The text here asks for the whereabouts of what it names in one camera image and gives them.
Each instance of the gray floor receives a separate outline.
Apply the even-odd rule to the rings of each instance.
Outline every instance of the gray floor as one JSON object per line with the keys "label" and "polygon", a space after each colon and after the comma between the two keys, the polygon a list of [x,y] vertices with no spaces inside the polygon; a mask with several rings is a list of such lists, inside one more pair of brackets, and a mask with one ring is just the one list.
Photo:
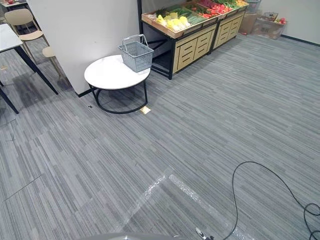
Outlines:
{"label": "gray floor", "polygon": [[[20,111],[0,99],[0,239],[200,240],[199,227],[220,240],[235,222],[231,179],[244,161],[273,169],[304,205],[320,204],[319,47],[239,35],[172,81],[152,72],[147,115],[112,115],[58,81],[43,46],[31,51],[59,95],[14,50],[0,55],[3,90]],[[143,101],[141,86],[102,97],[115,109]],[[247,165],[235,181],[231,240],[309,238],[303,210],[273,175]]]}

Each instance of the black table leg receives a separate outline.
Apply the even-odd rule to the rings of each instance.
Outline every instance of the black table leg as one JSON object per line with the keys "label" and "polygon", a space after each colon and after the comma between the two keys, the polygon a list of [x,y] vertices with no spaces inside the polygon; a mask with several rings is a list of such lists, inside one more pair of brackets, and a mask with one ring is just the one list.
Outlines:
{"label": "black table leg", "polygon": [[54,86],[51,85],[49,80],[45,77],[45,75],[40,71],[40,69],[34,64],[34,62],[30,59],[30,57],[26,54],[26,52],[21,48],[21,46],[16,46],[14,50],[19,54],[19,56],[24,60],[24,62],[34,71],[39,74],[42,80],[51,88],[51,90],[58,95],[58,92],[55,90]]}
{"label": "black table leg", "polygon": [[89,87],[91,89],[91,92],[94,96],[94,99],[96,101],[96,104],[98,105],[99,108],[101,108],[103,111],[106,111],[107,113],[111,113],[111,114],[129,114],[129,113],[133,113],[133,112],[136,112],[140,109],[142,109],[144,106],[146,106],[148,104],[148,96],[147,96],[147,83],[146,83],[146,80],[143,81],[143,88],[144,88],[144,97],[145,97],[145,101],[144,101],[144,104],[142,104],[141,106],[135,108],[135,109],[132,109],[132,110],[128,110],[128,111],[111,111],[111,110],[108,110],[106,108],[104,108],[103,106],[101,106],[100,102],[99,102],[99,94],[102,90],[106,91],[106,89],[100,89],[100,88],[96,88],[96,87],[93,87],[89,84]]}
{"label": "black table leg", "polygon": [[0,96],[3,97],[4,101],[12,108],[12,110],[16,113],[19,114],[18,110],[15,108],[13,103],[10,101],[10,99],[7,97],[7,95],[1,90],[0,88]]}

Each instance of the dark floor trim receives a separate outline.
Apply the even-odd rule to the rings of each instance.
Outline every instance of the dark floor trim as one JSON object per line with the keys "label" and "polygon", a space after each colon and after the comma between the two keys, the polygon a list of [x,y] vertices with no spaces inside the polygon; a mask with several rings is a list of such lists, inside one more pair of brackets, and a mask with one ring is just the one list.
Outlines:
{"label": "dark floor trim", "polygon": [[85,96],[85,95],[87,95],[89,93],[91,93],[90,89],[88,89],[87,91],[84,91],[83,93],[77,94],[77,95],[78,95],[79,98],[81,98],[81,97],[83,97],[83,96]]}
{"label": "dark floor trim", "polygon": [[298,42],[302,42],[302,43],[306,43],[306,44],[311,44],[311,45],[315,45],[315,46],[320,47],[320,44],[318,44],[318,43],[315,43],[315,42],[312,42],[312,41],[302,40],[302,39],[300,39],[300,38],[296,38],[296,37],[293,37],[293,36],[287,36],[287,35],[281,34],[281,37],[284,37],[284,38],[287,38],[287,39],[296,40],[296,41],[298,41]]}

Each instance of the black cable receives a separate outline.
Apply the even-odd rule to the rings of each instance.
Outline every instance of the black cable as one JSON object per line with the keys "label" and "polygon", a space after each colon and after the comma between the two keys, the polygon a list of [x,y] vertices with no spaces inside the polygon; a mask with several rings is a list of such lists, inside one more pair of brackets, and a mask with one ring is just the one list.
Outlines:
{"label": "black cable", "polygon": [[[236,168],[235,170],[233,171],[233,174],[232,174],[232,193],[233,193],[233,201],[234,201],[234,205],[235,205],[235,225],[232,229],[232,231],[229,233],[228,236],[226,236],[223,240],[226,240],[228,239],[235,231],[236,227],[237,227],[237,224],[238,224],[238,205],[237,205],[237,200],[236,200],[236,194],[235,194],[235,174],[236,174],[236,171],[237,169],[241,166],[241,165],[244,165],[244,164],[257,164],[267,170],[269,170],[271,173],[273,173],[274,175],[276,175],[278,177],[278,179],[281,180],[281,182],[283,182],[283,184],[286,186],[286,188],[289,190],[289,192],[291,193],[293,199],[300,205],[300,207],[303,208],[303,218],[304,218],[304,223],[306,225],[306,227],[308,228],[309,230],[309,233],[310,233],[310,237],[309,237],[309,240],[311,240],[312,238],[314,238],[315,240],[319,240],[318,238],[315,237],[315,233],[320,233],[320,230],[316,230],[316,231],[311,231],[309,225],[308,225],[308,222],[306,220],[306,212],[308,212],[309,214],[313,215],[313,216],[320,216],[320,206],[315,204],[315,203],[309,203],[307,204],[306,206],[303,206],[299,200],[296,198],[296,196],[293,194],[293,192],[291,191],[290,187],[285,183],[285,181],[278,175],[276,174],[274,171],[272,171],[270,168],[262,165],[261,163],[258,163],[258,162],[255,162],[255,161],[245,161],[243,163],[240,163]],[[317,207],[318,208],[318,211],[319,213],[316,214],[316,213],[313,213],[311,212],[310,210],[308,210],[308,207],[310,206],[314,206],[314,207]]]}

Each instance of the plastic basket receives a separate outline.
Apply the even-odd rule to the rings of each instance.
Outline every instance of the plastic basket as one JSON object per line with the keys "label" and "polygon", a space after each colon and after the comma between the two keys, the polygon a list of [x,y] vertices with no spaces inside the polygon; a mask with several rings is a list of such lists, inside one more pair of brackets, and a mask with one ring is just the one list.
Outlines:
{"label": "plastic basket", "polygon": [[134,72],[151,68],[154,50],[149,47],[145,35],[127,37],[118,48],[121,50],[123,63]]}
{"label": "plastic basket", "polygon": [[246,0],[249,4],[248,8],[246,9],[247,14],[255,14],[260,6],[262,0]]}

